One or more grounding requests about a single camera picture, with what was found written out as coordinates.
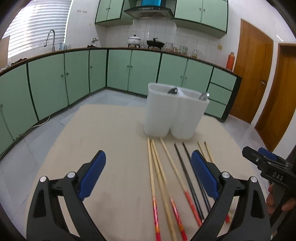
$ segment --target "finger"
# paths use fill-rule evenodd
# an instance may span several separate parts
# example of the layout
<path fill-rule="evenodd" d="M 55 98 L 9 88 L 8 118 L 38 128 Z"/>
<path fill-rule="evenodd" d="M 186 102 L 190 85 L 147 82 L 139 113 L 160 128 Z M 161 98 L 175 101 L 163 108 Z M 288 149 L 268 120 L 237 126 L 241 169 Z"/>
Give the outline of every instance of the finger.
<path fill-rule="evenodd" d="M 268 194 L 268 196 L 266 198 L 266 204 L 269 205 L 269 206 L 274 205 L 274 196 L 271 193 Z"/>
<path fill-rule="evenodd" d="M 290 211 L 296 206 L 296 199 L 295 198 L 290 198 L 283 206 L 282 210 L 283 211 Z"/>
<path fill-rule="evenodd" d="M 272 193 L 272 189 L 273 189 L 273 187 L 274 187 L 274 184 L 271 184 L 271 185 L 268 187 L 268 191 L 269 191 L 270 193 Z"/>
<path fill-rule="evenodd" d="M 268 214 L 273 214 L 274 211 L 275 211 L 274 207 L 267 205 L 267 212 L 268 212 Z"/>

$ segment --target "range hood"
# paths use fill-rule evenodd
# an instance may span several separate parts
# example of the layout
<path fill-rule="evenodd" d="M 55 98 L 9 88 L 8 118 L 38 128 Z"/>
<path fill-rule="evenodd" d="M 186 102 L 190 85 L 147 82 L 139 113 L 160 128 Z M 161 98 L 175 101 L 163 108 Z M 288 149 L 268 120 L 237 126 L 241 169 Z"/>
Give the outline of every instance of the range hood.
<path fill-rule="evenodd" d="M 165 0 L 142 0 L 141 6 L 125 12 L 134 18 L 174 18 L 172 11 L 165 7 Z"/>

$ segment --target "gray floor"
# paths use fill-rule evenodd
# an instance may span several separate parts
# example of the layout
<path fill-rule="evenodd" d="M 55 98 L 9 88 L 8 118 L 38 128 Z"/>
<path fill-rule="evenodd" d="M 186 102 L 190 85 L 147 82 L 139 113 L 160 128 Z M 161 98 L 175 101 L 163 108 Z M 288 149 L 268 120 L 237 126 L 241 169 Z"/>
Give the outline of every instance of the gray floor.
<path fill-rule="evenodd" d="M 38 170 L 64 126 L 70 121 L 78 108 L 84 104 L 145 107 L 146 99 L 116 91 L 103 90 L 33 130 L 3 158 L 0 162 L 0 202 L 9 218 L 23 235 L 27 197 Z M 265 147 L 259 134 L 250 124 L 229 116 L 223 126 L 241 149 L 245 146 L 254 149 Z M 266 195 L 267 183 L 264 180 L 260 181 L 264 182 L 261 186 L 264 195 Z"/>

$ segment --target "metal screw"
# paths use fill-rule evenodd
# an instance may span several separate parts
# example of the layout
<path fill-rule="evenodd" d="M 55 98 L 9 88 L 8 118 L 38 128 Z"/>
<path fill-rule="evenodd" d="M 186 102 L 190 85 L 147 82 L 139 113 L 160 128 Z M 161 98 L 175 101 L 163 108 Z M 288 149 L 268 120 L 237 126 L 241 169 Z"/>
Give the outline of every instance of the metal screw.
<path fill-rule="evenodd" d="M 75 177 L 75 172 L 69 172 L 69 173 L 67 174 L 67 177 L 68 177 L 68 178 L 73 178 L 73 177 Z"/>
<path fill-rule="evenodd" d="M 256 183 L 257 182 L 257 178 L 251 177 L 251 182 Z"/>
<path fill-rule="evenodd" d="M 230 177 L 230 174 L 228 172 L 223 172 L 222 173 L 222 177 L 229 178 Z"/>
<path fill-rule="evenodd" d="M 40 178 L 40 182 L 45 182 L 46 181 L 46 176 L 42 176 L 41 178 Z"/>

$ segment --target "beige tabletop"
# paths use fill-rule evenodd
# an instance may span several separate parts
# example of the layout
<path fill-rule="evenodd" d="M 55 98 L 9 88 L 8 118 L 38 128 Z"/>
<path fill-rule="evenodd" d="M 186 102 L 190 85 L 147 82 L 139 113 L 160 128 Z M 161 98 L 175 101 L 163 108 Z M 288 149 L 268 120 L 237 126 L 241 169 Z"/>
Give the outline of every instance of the beige tabletop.
<path fill-rule="evenodd" d="M 155 240 L 144 116 L 145 109 L 140 107 L 80 107 L 57 138 L 40 168 L 28 198 L 25 217 L 28 216 L 30 201 L 41 176 L 46 175 L 49 179 L 63 178 L 68 172 L 77 171 L 83 163 L 89 162 L 98 150 L 103 150 L 107 157 L 106 166 L 92 194 L 83 201 L 92 220 L 108 241 Z M 242 157 L 240 148 L 219 121 L 206 115 L 201 119 L 193 137 L 185 142 L 189 153 L 197 149 L 197 141 L 203 144 L 205 140 L 220 171 L 228 171 L 233 177 L 246 180 L 256 175 L 252 163 Z M 167 176 L 169 192 L 175 200 L 187 237 L 191 239 L 198 226 L 160 141 L 155 141 Z M 184 183 L 188 186 L 173 145 L 174 142 L 177 143 L 206 215 L 206 207 L 182 141 L 174 139 L 170 134 L 164 141 Z M 166 241 L 170 240 L 170 234 L 156 174 L 154 177 L 160 234 L 162 240 Z M 59 199 L 70 232 L 78 235 L 63 198 Z M 237 200 L 235 198 L 232 203 L 231 218 Z M 177 238 L 182 240 L 175 220 L 174 223 Z M 228 225 L 224 224 L 220 233 L 225 233 L 227 229 Z"/>

